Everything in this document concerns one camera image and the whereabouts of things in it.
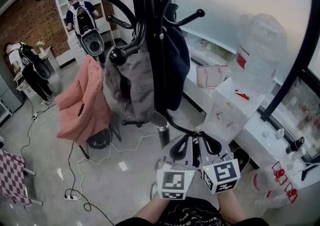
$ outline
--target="water bottle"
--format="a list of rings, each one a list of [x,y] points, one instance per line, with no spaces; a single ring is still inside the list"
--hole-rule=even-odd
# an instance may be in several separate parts
[[[240,17],[239,46],[229,64],[235,89],[248,96],[264,94],[285,55],[287,34],[281,24],[264,13]]]
[[[281,186],[284,169],[274,170],[271,166],[252,172],[252,186],[257,192],[273,191]]]
[[[280,208],[287,204],[291,204],[296,200],[298,192],[292,188],[285,191],[284,188],[279,188],[274,191],[269,191],[255,201],[255,205],[264,208]]]

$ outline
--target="brick wall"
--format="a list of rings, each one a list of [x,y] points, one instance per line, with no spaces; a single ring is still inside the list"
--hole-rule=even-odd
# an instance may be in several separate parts
[[[36,42],[45,41],[45,47],[51,46],[55,56],[69,50],[67,35],[59,16],[55,0],[16,0],[2,15],[0,15],[0,49],[6,42],[25,42],[33,46]],[[103,2],[105,15],[113,13],[112,4]],[[9,69],[9,57],[5,58]]]

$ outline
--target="pink coat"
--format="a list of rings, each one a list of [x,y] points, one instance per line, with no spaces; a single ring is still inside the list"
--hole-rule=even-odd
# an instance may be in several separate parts
[[[86,56],[71,86],[55,101],[60,110],[57,138],[81,145],[109,127],[111,110],[103,94],[103,71],[90,55]]]

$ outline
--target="person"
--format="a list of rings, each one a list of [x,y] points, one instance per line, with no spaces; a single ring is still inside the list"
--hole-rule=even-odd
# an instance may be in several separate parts
[[[153,198],[133,218],[117,226],[268,226],[261,218],[248,219],[233,191],[217,194],[219,211],[210,202],[187,197],[185,200]]]
[[[80,2],[79,0],[68,0],[70,3],[70,7],[74,7],[74,9],[77,9],[80,6]],[[84,1],[84,6],[87,8],[87,10],[89,11],[89,13],[91,14],[91,16],[93,17],[93,19],[95,18],[99,18],[100,14],[99,12],[95,9],[95,7],[92,5],[91,2],[89,1]],[[68,29],[68,31],[72,31],[75,27],[74,27],[74,14],[73,12],[68,9],[67,14],[66,14],[66,27]],[[101,53],[99,56],[99,61],[102,65],[105,64],[105,55],[103,53]]]
[[[42,98],[41,105],[48,104],[50,100],[55,98],[55,94],[48,87],[48,82],[42,79],[35,71],[32,64],[24,65],[19,55],[19,48],[21,44],[11,44],[7,42],[3,51],[5,54],[9,55],[10,64],[14,66],[16,72],[22,72],[22,75],[27,82],[27,84]]]

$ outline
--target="pink checkered fabric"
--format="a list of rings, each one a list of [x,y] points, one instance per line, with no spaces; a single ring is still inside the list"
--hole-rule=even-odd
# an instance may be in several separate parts
[[[0,203],[11,200],[30,206],[24,184],[23,159],[0,149]]]

